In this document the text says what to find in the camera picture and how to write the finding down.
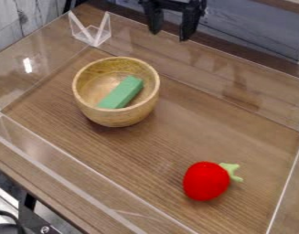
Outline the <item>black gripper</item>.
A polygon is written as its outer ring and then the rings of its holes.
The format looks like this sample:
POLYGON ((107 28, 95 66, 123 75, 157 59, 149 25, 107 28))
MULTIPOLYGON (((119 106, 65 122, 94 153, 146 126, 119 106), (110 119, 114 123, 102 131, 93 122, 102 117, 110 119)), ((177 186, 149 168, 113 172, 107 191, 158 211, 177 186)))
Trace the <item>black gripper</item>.
POLYGON ((182 23, 179 25, 179 40, 186 41, 193 36, 199 18, 206 14, 207 0, 139 0, 149 20, 150 32, 157 35, 163 27, 163 10, 182 13, 182 23))

